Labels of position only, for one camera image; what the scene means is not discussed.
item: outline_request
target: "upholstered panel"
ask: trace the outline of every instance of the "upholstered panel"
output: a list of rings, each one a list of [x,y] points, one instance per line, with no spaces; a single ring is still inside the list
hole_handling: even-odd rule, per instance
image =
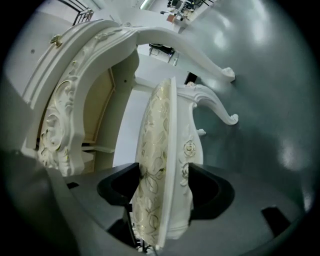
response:
[[[135,161],[140,163],[140,183],[132,198],[133,221],[148,244],[158,241],[164,196],[170,122],[171,80],[152,92],[142,119]]]

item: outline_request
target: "white cabriole leg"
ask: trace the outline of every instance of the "white cabriole leg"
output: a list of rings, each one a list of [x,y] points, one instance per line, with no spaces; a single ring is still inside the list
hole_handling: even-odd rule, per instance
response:
[[[224,69],[214,64],[204,52],[193,47],[185,38],[178,33],[162,27],[135,27],[129,23],[123,24],[133,30],[138,31],[137,44],[145,45],[149,43],[163,44],[189,56],[201,67],[208,70],[216,78],[222,81],[232,82],[235,80],[235,73],[230,67]]]
[[[176,168],[167,239],[178,239],[189,226],[192,192],[188,186],[189,163],[204,163],[201,141],[193,118],[196,103],[177,97]]]
[[[214,91],[204,85],[189,83],[188,85],[177,88],[177,94],[198,105],[209,107],[226,125],[233,126],[238,122],[238,115],[233,114],[232,116],[229,116],[224,105]]]

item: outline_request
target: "gold floral pattern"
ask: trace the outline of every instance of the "gold floral pattern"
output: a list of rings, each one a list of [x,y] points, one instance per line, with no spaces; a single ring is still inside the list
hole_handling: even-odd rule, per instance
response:
[[[71,144],[71,114],[74,108],[75,93],[78,79],[83,67],[96,52],[98,43],[122,31],[116,28],[107,33],[99,33],[81,50],[79,62],[74,60],[69,65],[69,72],[58,86],[55,87],[49,100],[45,119],[41,128],[38,160],[46,167],[60,170],[63,176],[75,174],[72,169],[69,150]]]
[[[133,221],[148,244],[158,242],[164,196],[169,135],[171,81],[166,79],[152,92],[141,123],[136,162],[140,183],[132,198]]]

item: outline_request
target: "white ornate furniture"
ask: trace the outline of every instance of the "white ornate furniture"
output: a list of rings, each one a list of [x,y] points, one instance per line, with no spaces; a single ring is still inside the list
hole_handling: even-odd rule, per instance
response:
[[[82,152],[83,142],[103,142],[103,147],[110,153],[103,158],[103,167],[112,167],[112,149],[116,146],[131,90],[137,84],[137,45],[171,46],[191,57],[217,80],[231,82],[235,79],[231,68],[221,69],[180,35],[163,28],[96,20],[75,25],[57,38],[59,42],[54,42],[41,57],[23,93],[34,119],[21,151],[37,157],[47,167],[56,168],[64,176],[81,174],[85,166],[85,172],[92,168],[87,170],[85,159],[94,157]],[[151,89],[149,84],[141,82],[137,88]],[[162,113],[163,117],[168,117],[162,124],[167,141],[158,138],[168,147],[161,152],[162,162],[153,165],[155,169],[166,168],[167,172],[165,180],[153,193],[158,196],[159,209],[150,222],[155,233],[149,240],[150,244],[161,247],[166,237],[178,238],[187,229],[192,203],[188,163],[203,163],[199,135],[204,132],[196,130],[193,108],[197,104],[208,106],[228,125],[238,121],[238,116],[230,117],[215,93],[203,85],[176,86],[175,80],[171,79],[169,95],[170,100],[163,103]],[[38,134],[39,148],[34,154]],[[145,150],[144,154],[149,156],[150,152]],[[154,182],[150,175],[145,180],[149,185]],[[144,210],[151,206],[148,200],[140,205]]]
[[[152,90],[140,127],[136,162],[140,184],[132,198],[133,221],[139,235],[150,245],[163,247],[166,239],[178,239],[188,228],[192,193],[188,186],[189,163],[203,164],[203,150],[193,109],[209,107],[227,125],[229,116],[217,95],[192,82],[176,86],[167,79]]]
[[[86,138],[85,101],[90,87],[109,69],[114,76],[115,91],[110,98],[109,94],[105,97],[104,118],[109,119],[110,125],[101,137],[107,141],[107,148],[115,148],[126,102],[135,84],[134,72],[139,64],[137,45],[172,46],[218,80],[235,79],[231,68],[221,69],[180,35],[163,28],[96,20],[75,25],[58,39],[59,43],[52,44],[39,60],[23,93],[23,99],[33,110],[33,123],[21,150],[36,157],[34,149],[40,128],[39,160],[65,176],[80,174],[84,169],[81,145]]]

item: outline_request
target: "railing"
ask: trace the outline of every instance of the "railing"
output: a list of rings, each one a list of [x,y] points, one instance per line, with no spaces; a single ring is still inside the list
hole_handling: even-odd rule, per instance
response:
[[[90,21],[92,15],[94,14],[94,11],[92,9],[89,9],[89,7],[86,7],[78,0],[58,0],[58,1],[74,9],[78,13],[74,19],[72,26],[82,22]]]

